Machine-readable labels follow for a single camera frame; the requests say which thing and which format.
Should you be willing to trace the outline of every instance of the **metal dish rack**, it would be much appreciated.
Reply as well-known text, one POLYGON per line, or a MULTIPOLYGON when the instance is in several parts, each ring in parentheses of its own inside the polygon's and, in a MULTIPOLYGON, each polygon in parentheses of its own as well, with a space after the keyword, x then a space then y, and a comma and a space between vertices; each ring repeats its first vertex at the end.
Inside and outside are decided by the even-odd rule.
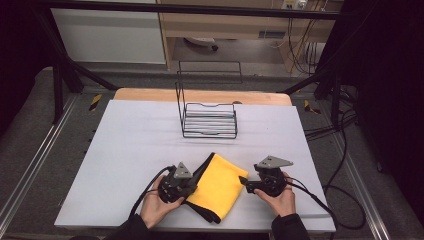
POLYGON ((187 84, 240 84, 243 82, 240 62, 180 61, 177 76, 175 89, 183 137, 235 139, 238 129, 234 104, 187 102, 184 86, 187 84), (234 65, 236 70, 209 70, 199 67, 185 69, 183 64, 186 63, 208 66, 217 63, 234 65))

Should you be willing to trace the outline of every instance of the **black sleeve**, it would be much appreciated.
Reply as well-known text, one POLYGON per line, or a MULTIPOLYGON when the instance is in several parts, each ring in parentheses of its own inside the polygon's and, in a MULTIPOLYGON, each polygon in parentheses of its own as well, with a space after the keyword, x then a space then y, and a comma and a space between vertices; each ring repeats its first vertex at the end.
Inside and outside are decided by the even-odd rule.
POLYGON ((276 217, 272 221, 272 233, 275 240, 309 240, 308 232, 299 215, 291 214, 276 217))
POLYGON ((103 240, 152 240, 146 224, 140 215, 135 214, 103 240))

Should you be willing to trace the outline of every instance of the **white cabinet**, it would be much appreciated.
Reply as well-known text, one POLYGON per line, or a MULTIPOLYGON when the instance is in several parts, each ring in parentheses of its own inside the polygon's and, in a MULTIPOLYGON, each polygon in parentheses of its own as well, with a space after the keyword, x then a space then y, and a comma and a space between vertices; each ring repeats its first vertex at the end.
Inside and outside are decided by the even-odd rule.
POLYGON ((52 12, 66 50, 75 61, 165 64, 157 13, 68 9, 52 12))

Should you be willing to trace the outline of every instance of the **yellow object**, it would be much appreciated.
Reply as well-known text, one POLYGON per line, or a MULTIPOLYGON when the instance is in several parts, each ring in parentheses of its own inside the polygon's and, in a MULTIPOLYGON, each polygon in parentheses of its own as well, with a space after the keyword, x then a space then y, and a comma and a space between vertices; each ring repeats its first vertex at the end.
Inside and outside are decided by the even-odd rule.
POLYGON ((239 176, 247 178, 248 174, 247 171, 215 153, 197 183, 196 191, 187 198, 187 201, 209 209, 222 220, 244 187, 240 183, 239 176))

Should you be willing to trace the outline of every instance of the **desk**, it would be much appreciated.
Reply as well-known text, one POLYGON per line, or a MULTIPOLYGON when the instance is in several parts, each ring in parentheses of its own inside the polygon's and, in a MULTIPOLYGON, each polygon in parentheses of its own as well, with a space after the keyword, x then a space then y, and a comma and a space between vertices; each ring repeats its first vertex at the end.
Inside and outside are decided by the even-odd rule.
MULTIPOLYGON (((233 96, 231 102, 253 100, 245 92, 189 90, 185 93, 186 100, 191 100, 189 95, 208 98, 208 93, 233 96)), ((250 179, 258 179, 253 164, 268 154, 289 159, 295 164, 285 170, 325 202, 296 108, 289 106, 286 95, 263 96, 281 104, 236 104, 237 139, 185 139, 181 134, 175 90, 119 90, 116 98, 109 102, 55 225, 66 228, 116 227, 128 217, 138 195, 160 169, 183 161, 190 170, 195 170, 211 152, 249 171, 250 179)), ((222 102, 220 100, 218 97, 209 99, 222 102)), ((301 191, 294 191, 298 213, 310 232, 335 231, 331 218, 323 209, 301 191)), ((170 213, 156 229, 269 232, 272 219, 271 209, 258 197, 243 190, 220 224, 206 222, 183 205, 170 213)))

